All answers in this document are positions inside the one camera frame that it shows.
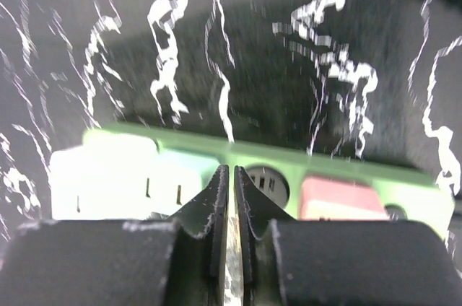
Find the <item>green power strip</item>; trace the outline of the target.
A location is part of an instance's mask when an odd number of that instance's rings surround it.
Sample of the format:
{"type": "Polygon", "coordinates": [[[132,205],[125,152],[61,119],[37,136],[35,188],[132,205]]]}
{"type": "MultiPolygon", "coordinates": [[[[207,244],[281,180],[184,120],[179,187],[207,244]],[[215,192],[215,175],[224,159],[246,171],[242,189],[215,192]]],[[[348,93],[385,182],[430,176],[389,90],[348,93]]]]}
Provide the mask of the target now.
{"type": "Polygon", "coordinates": [[[445,238],[450,224],[454,200],[440,190],[423,172],[375,162],[347,160],[324,154],[306,154],[295,149],[271,147],[245,141],[229,142],[225,138],[175,131],[166,128],[116,123],[107,128],[94,128],[82,137],[84,144],[100,144],[124,135],[142,136],[156,142],[159,151],[173,149],[212,156],[223,165],[268,166],[284,176],[289,185],[288,214],[297,213],[297,198],[302,181],[309,175],[351,180],[374,188],[385,205],[400,206],[408,219],[431,227],[445,238]]]}

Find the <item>white charger plug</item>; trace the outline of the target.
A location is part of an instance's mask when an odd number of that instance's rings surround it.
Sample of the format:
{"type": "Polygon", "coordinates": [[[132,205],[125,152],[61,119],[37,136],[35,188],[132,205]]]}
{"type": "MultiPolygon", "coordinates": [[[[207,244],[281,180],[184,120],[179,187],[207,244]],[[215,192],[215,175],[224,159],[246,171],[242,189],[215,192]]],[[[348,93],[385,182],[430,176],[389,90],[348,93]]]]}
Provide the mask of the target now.
{"type": "Polygon", "coordinates": [[[146,219],[157,145],[131,134],[97,136],[54,152],[50,160],[53,219],[146,219]]]}

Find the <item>pink charger plug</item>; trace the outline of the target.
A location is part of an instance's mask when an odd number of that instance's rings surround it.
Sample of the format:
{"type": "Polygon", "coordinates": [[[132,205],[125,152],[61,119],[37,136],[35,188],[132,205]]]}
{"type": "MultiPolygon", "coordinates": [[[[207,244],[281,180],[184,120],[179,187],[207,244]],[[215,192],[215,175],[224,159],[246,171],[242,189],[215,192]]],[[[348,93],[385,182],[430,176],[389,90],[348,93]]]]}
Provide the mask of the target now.
{"type": "Polygon", "coordinates": [[[304,179],[299,220],[387,220],[378,193],[367,185],[316,176],[304,179]]]}

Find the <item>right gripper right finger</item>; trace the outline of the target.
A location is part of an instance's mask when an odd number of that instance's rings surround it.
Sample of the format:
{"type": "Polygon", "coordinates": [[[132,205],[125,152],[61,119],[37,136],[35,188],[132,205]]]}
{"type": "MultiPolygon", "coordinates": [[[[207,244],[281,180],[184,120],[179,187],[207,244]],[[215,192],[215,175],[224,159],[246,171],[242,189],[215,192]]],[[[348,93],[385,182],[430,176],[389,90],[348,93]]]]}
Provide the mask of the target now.
{"type": "Polygon", "coordinates": [[[234,171],[245,305],[459,305],[442,240],[411,221],[297,221],[234,171]]]}

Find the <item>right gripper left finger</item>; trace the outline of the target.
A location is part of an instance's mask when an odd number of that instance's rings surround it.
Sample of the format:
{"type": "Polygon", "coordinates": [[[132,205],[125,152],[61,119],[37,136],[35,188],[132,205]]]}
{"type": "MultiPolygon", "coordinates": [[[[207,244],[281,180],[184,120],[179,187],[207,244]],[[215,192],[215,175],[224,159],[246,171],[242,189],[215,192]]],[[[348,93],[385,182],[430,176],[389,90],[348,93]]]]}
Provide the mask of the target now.
{"type": "Polygon", "coordinates": [[[229,169],[165,220],[23,224],[1,265],[3,305],[221,305],[229,169]]]}

